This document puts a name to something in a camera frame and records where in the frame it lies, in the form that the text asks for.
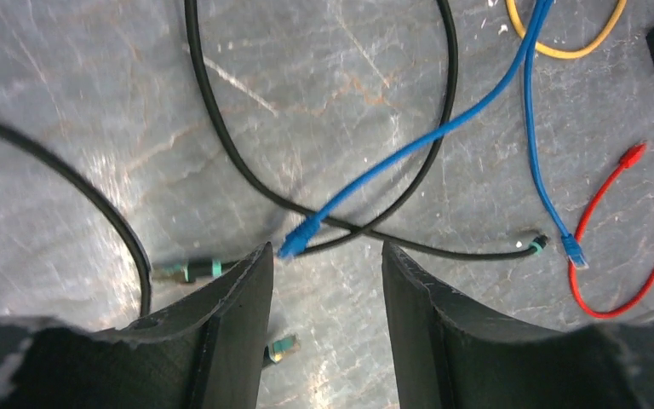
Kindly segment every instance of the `blue cable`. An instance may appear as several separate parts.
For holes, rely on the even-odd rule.
[[[560,241],[563,243],[565,254],[577,269],[584,269],[588,268],[588,262],[582,253],[582,249],[577,243],[577,240],[575,240],[575,237],[573,237],[570,230],[568,230],[563,221],[560,219],[558,211],[555,209],[555,206],[553,206],[553,202],[550,201],[548,191],[545,189],[545,185],[542,182],[542,175],[540,174],[540,163],[537,158],[535,113],[532,106],[532,73],[533,65],[535,63],[536,43],[537,36],[534,36],[530,40],[530,46],[528,53],[525,56],[525,65],[523,67],[525,75],[523,81],[525,98],[525,127],[527,128],[528,135],[528,157],[530,160],[532,180],[535,184],[537,195],[542,201],[543,207],[545,207],[545,210],[548,212],[550,218],[553,219],[555,226],[557,226],[558,230],[560,231]]]
[[[462,126],[467,121],[475,117],[475,115],[480,113],[480,111],[485,109],[485,107],[490,105],[490,103],[492,103],[497,98],[497,96],[507,88],[508,84],[510,84],[510,81],[512,81],[518,69],[520,68],[520,64],[522,64],[525,60],[528,49],[533,49],[534,53],[537,35],[540,32],[542,24],[548,15],[548,11],[550,10],[550,6],[552,5],[553,0],[538,0],[536,2],[536,6],[533,9],[533,14],[531,16],[530,24],[528,25],[527,33],[525,34],[525,38],[523,38],[523,41],[520,43],[518,52],[513,59],[512,64],[508,68],[508,71],[492,91],[490,91],[482,100],[480,100],[480,102],[475,104],[474,107],[471,107],[466,112],[451,120],[449,123],[444,124],[436,130],[405,145],[397,152],[383,159],[379,164],[376,164],[367,170],[363,175],[345,186],[338,194],[336,194],[329,202],[327,202],[327,204],[325,204],[322,209],[305,219],[299,226],[297,226],[297,228],[295,228],[291,233],[287,234],[282,247],[277,253],[278,257],[288,258],[303,252],[312,236],[314,236],[314,234],[319,231],[320,223],[331,213],[331,211],[333,211],[339,204],[345,201],[350,195],[355,193],[364,184],[371,181],[377,175],[398,163],[398,161],[401,159],[410,156],[420,148],[425,147],[426,145],[438,140],[452,130]]]

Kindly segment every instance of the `red cable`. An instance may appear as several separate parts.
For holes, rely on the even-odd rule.
[[[580,239],[582,238],[582,234],[585,233],[585,227],[588,225],[588,221],[590,221],[590,216],[593,215],[595,206],[598,205],[598,202],[600,202],[600,200],[603,198],[605,192],[607,192],[608,188],[613,184],[614,181],[616,181],[616,179],[620,176],[620,174],[624,170],[638,163],[640,158],[643,156],[644,152],[645,152],[645,143],[640,143],[638,145],[635,145],[634,147],[631,147],[622,156],[618,167],[615,170],[613,170],[613,173],[611,173],[611,175],[608,177],[605,183],[603,183],[603,186],[600,187],[600,190],[590,200],[590,203],[585,208],[585,211],[582,213],[580,223],[578,223],[575,232],[575,238],[578,242],[580,242]],[[636,293],[635,296],[630,299],[630,301],[624,303],[622,306],[618,308],[606,312],[593,310],[582,299],[582,296],[580,295],[580,285],[577,282],[576,269],[571,262],[568,262],[568,279],[571,282],[571,292],[573,293],[573,297],[575,298],[577,304],[580,306],[580,308],[582,308],[583,311],[585,311],[589,315],[592,315],[595,318],[609,319],[609,318],[616,318],[618,315],[623,314],[629,309],[635,307],[643,299],[643,297],[645,297],[645,294],[648,293],[648,291],[651,289],[651,287],[654,284],[654,267],[653,267],[653,271],[651,271],[651,274],[648,276],[648,279],[640,288],[640,291],[638,291],[638,293]]]

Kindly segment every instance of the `teal band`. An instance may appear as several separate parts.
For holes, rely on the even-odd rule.
[[[212,260],[212,277],[215,279],[221,277],[221,262],[219,260]]]
[[[542,246],[539,245],[538,243],[531,241],[531,247],[535,247],[535,255],[537,256],[542,252]]]

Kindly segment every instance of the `marble surface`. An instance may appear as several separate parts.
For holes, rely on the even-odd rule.
[[[527,17],[530,2],[520,2]],[[519,39],[498,0],[451,5],[460,44],[456,111],[504,73]],[[202,2],[209,75],[238,147],[269,186],[317,207],[436,124],[445,35],[429,0]],[[542,40],[589,42],[612,2],[559,2]],[[300,217],[252,191],[198,97],[176,0],[0,0],[0,119],[81,170],[133,223],[153,262],[241,256]],[[574,227],[622,152],[649,141],[594,215],[583,294],[627,300],[654,263],[654,73],[643,36],[654,1],[628,3],[589,57],[536,60],[545,182]],[[445,139],[409,203],[381,230],[463,251],[509,250],[558,234],[531,184],[520,80]],[[366,222],[399,195],[424,154],[336,214]],[[273,333],[301,352],[263,373],[260,407],[397,407],[380,274],[381,244],[358,239],[275,268]],[[553,242],[518,262],[414,254],[435,275],[522,320],[568,330],[572,301]],[[193,287],[157,283],[154,308]],[[91,330],[137,315],[133,263],[106,220],[66,182],[0,143],[0,314],[50,314]],[[654,309],[654,289],[626,318]]]

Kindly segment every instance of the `thick black cable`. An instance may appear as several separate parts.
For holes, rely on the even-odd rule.
[[[440,9],[440,14],[442,16],[445,33],[448,41],[448,55],[450,57],[448,61],[448,82],[447,82],[447,91],[445,93],[445,109],[441,121],[445,121],[450,116],[450,111],[452,108],[452,102],[455,99],[456,93],[456,82],[457,82],[457,40],[456,40],[456,30],[455,30],[455,21],[452,18],[452,13],[450,11],[450,6],[446,0],[436,0]],[[270,189],[267,185],[262,183],[262,181],[252,172],[250,167],[244,162],[242,155],[239,153],[239,150],[234,145],[232,137],[229,135],[229,131],[224,122],[224,118],[221,116],[219,106],[216,102],[214,92],[212,91],[211,84],[209,83],[209,75],[207,74],[207,68],[204,65],[204,54],[202,51],[202,41],[201,35],[199,33],[199,22],[198,22],[198,6],[197,0],[184,0],[184,12],[185,12],[185,22],[186,22],[186,39],[189,44],[190,55],[192,59],[192,68],[194,70],[194,76],[197,79],[197,84],[199,91],[204,100],[204,106],[209,114],[209,119],[211,119],[212,125],[214,126],[217,137],[220,140],[221,145],[224,147],[227,156],[232,160],[232,163],[237,168],[237,171],[244,177],[244,179],[259,193],[270,199],[276,205],[283,207],[288,210],[293,210],[302,215],[309,216],[315,211],[308,209],[302,205],[292,202],[291,200],[279,195]],[[417,186],[422,182],[425,175],[432,166],[437,152],[440,147],[442,138],[437,140],[430,150],[430,153],[427,156],[425,163],[422,165],[422,168],[417,174],[416,179],[410,184],[407,190],[399,197],[399,199],[391,205],[387,210],[382,212],[375,220],[367,223],[365,226],[360,227],[354,225],[350,222],[345,222],[343,220],[328,216],[324,219],[324,223],[331,225],[337,228],[344,228],[350,233],[338,239],[331,240],[327,243],[321,245],[315,245],[308,248],[302,255],[309,254],[315,251],[327,250],[335,245],[342,244],[350,239],[354,239],[360,234],[365,234],[375,239],[390,241],[396,245],[401,245],[405,248],[412,250],[420,251],[423,253],[431,254],[434,256],[441,256],[444,258],[450,258],[454,260],[462,261],[501,261],[501,260],[513,260],[517,258],[522,258],[530,256],[537,252],[537,248],[534,246],[528,246],[527,249],[522,251],[514,251],[509,253],[486,253],[486,254],[475,254],[475,253],[461,253],[456,251],[447,251],[442,249],[437,249],[427,245],[421,245],[409,240],[400,239],[389,234],[380,233],[376,230],[371,230],[375,225],[382,222],[384,219],[390,217],[400,206],[415,192]],[[536,242],[542,242],[541,247],[544,246],[545,238],[541,236],[536,239]]]
[[[140,316],[148,315],[152,305],[152,286],[149,283],[149,258],[146,256],[141,242],[136,237],[136,233],[134,233],[134,230],[131,229],[126,219],[119,213],[119,210],[113,206],[99,189],[81,176],[77,170],[29,136],[6,124],[0,123],[0,140],[28,153],[51,170],[63,176],[86,199],[93,203],[101,214],[114,226],[119,237],[126,244],[129,253],[134,258],[136,273],[139,274],[139,284],[141,286]]]

